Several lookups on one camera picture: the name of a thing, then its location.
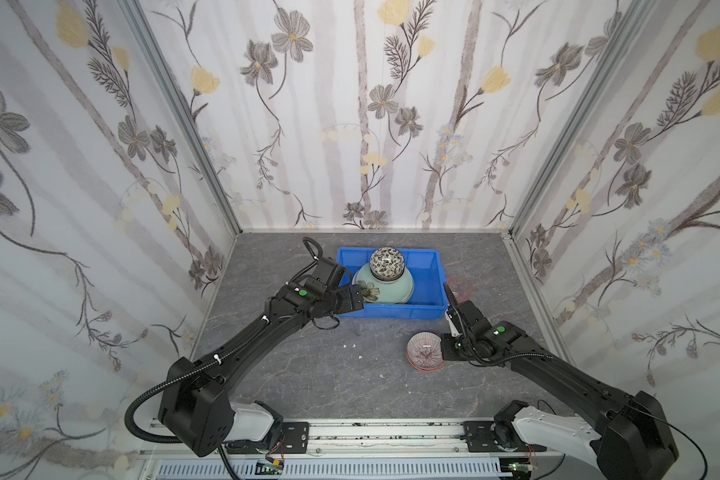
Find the aluminium corner frame post right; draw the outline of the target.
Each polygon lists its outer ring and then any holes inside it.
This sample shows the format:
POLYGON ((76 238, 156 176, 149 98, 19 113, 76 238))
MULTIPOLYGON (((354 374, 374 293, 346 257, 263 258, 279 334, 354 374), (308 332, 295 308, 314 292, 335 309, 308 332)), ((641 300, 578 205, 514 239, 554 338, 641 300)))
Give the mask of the aluminium corner frame post right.
POLYGON ((615 77, 620 63, 625 59, 655 4, 656 1, 650 0, 632 1, 626 9, 622 20, 615 28, 609 44, 598 61, 594 73, 585 84, 582 94, 563 124, 560 135, 555 140, 535 176, 520 209, 515 215, 512 227, 507 230, 507 235, 511 239, 515 239, 530 223, 533 211, 562 164, 565 154, 585 126, 597 103, 603 97, 608 83, 615 77))

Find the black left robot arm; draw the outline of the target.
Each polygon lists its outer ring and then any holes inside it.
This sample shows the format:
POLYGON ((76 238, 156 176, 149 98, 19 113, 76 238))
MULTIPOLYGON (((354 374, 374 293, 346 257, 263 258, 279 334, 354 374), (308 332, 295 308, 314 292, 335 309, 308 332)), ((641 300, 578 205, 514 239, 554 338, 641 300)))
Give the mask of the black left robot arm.
POLYGON ((197 361, 177 360, 168 370, 157 419, 171 435, 204 457, 229 442, 269 448, 282 436, 283 417, 262 401, 240 403, 231 394, 275 347, 314 320, 358 311, 362 295, 344 283, 349 271, 331 258, 287 282, 264 311, 231 340, 197 361))

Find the aluminium corner frame post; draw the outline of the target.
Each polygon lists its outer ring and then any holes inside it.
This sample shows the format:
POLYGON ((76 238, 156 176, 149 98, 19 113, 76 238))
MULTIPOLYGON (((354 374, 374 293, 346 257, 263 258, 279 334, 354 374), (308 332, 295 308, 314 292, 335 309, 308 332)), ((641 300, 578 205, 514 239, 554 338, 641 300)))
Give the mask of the aluminium corner frame post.
POLYGON ((560 135, 555 140, 535 176, 520 209, 515 215, 512 227, 507 230, 507 235, 511 239, 515 239, 530 223, 533 211, 562 164, 565 154, 585 126, 597 103, 603 97, 608 83, 615 77, 620 63, 625 59, 655 4, 656 1, 650 0, 632 1, 626 9, 622 20, 615 28, 609 44, 598 61, 594 73, 585 84, 582 94, 563 124, 560 135))
POLYGON ((220 210, 227 230, 233 237, 239 236, 243 229, 226 197, 226 192, 218 179, 214 165, 202 144, 189 104, 185 102, 175 76, 160 50, 159 43, 151 30, 144 10, 138 1, 120 0, 118 5, 146 58, 150 71, 155 77, 169 110, 178 123, 184 138, 189 143, 196 164, 216 202, 217 208, 220 210))

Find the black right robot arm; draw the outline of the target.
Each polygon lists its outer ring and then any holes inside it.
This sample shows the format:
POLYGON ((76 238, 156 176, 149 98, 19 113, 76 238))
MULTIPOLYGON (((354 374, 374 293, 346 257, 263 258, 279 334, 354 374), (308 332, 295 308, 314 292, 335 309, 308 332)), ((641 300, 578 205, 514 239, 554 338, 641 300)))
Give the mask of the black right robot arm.
POLYGON ((586 462, 607 479, 661 479, 679 451, 658 400, 610 386, 552 354, 516 325, 491 324, 470 301, 449 301, 454 334, 441 337, 446 361, 507 368, 572 410, 564 417, 514 400, 486 433, 467 436, 506 452, 537 445, 586 462))

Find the pink transparent plastic cup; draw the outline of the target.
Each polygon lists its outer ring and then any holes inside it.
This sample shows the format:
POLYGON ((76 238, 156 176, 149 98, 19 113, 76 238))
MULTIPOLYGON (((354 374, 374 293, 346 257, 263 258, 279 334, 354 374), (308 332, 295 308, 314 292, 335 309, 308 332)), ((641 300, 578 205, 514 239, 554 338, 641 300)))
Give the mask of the pink transparent plastic cup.
POLYGON ((474 294, 473 282, 465 276, 451 276, 448 278, 447 284, 459 304, 469 300, 474 294))

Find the light green ceramic plate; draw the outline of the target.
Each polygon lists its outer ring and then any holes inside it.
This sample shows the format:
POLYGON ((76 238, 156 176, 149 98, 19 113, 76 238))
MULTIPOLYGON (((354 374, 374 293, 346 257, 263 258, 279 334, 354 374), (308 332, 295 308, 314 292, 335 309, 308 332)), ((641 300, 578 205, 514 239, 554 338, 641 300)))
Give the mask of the light green ceramic plate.
POLYGON ((364 265, 352 278, 352 283, 363 296, 365 303, 405 304, 413 296, 414 279, 408 268, 393 281, 382 281, 374 277, 370 265, 364 265))

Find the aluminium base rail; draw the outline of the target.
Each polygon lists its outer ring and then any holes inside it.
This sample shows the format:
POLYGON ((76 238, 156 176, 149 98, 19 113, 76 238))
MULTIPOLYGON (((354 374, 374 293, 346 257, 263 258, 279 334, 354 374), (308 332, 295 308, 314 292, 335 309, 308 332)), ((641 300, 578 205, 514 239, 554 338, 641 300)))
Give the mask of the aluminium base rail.
POLYGON ((297 419, 265 433, 224 427, 213 436, 226 452, 295 457, 566 456, 594 465, 602 436, 578 417, 528 407, 514 421, 468 419, 297 419))

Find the blue plastic bin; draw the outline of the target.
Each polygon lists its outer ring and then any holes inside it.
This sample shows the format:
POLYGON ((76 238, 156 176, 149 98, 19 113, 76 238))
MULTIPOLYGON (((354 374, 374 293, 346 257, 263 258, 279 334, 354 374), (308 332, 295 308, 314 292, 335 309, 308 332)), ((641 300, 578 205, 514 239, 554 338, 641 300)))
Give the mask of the blue plastic bin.
MULTIPOLYGON (((343 280, 342 285, 352 283, 352 278, 364 265, 376 248, 340 247, 337 261, 346 267, 350 280, 343 280)), ((374 304, 365 303, 361 311, 343 314, 346 318, 394 319, 394 320, 438 320, 445 313, 448 300, 444 291, 446 274, 441 262, 440 253, 433 249, 400 248, 405 257, 405 266, 411 272, 415 289, 411 299, 405 304, 374 304)))

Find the red patterned bowl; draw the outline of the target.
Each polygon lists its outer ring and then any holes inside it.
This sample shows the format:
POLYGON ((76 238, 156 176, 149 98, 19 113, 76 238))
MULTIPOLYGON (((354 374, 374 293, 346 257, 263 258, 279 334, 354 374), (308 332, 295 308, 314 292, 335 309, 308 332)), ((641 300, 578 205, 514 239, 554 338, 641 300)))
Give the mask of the red patterned bowl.
POLYGON ((445 364, 441 338, 432 332, 413 335, 406 345, 405 353, 409 363, 422 372, 438 371, 445 364))

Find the aluminium corner frame post left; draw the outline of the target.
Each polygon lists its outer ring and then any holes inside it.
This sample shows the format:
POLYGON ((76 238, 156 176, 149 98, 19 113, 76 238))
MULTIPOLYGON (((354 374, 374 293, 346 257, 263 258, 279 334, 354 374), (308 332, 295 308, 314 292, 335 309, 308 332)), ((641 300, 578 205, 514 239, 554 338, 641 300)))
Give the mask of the aluminium corner frame post left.
POLYGON ((216 202, 217 208, 220 210, 227 230, 233 237, 239 236, 243 229, 226 197, 226 192, 218 179, 214 165, 202 144, 189 104, 185 102, 175 76, 160 50, 159 43, 151 30, 144 10, 138 1, 120 0, 118 5, 146 58, 150 71, 155 77, 169 110, 178 123, 184 138, 189 143, 196 164, 216 202))

